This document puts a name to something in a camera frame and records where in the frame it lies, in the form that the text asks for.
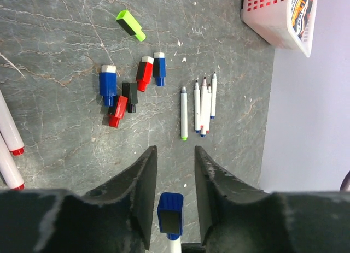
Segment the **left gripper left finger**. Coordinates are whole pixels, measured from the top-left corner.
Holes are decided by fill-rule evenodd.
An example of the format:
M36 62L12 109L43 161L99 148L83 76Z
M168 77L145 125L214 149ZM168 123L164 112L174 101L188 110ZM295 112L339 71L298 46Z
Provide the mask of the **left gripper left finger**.
M158 151L79 196L64 189L1 191L1 252L145 252Z

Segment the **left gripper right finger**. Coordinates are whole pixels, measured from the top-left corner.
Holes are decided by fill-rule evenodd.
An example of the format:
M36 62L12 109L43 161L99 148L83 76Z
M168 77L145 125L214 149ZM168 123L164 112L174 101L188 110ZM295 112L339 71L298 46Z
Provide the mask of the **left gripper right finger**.
M256 189L196 146L195 185L206 252L349 252L348 192Z

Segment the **red cap marker with eraser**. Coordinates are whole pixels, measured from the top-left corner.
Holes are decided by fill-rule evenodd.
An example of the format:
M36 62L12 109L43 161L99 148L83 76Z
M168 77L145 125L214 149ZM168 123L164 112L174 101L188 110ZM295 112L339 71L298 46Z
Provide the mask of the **red cap marker with eraser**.
M209 133L210 128L210 113L211 113L211 98L212 98L212 92L211 92L211 84L208 84L207 86L207 96L206 96L206 134Z

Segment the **black marker cap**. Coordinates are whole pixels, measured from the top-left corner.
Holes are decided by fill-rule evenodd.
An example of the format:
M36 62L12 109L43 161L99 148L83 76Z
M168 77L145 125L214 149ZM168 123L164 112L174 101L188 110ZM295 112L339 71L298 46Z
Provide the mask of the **black marker cap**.
M128 113L136 112L136 104L138 103L137 83L122 83L122 95L127 97L127 111Z

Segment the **blue cap marker with eraser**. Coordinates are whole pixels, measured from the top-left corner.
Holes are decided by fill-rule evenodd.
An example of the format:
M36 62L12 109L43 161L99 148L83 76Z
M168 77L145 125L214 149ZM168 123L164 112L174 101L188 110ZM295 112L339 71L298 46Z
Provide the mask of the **blue cap marker with eraser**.
M201 130L200 87L197 79L194 85L194 130L196 133Z

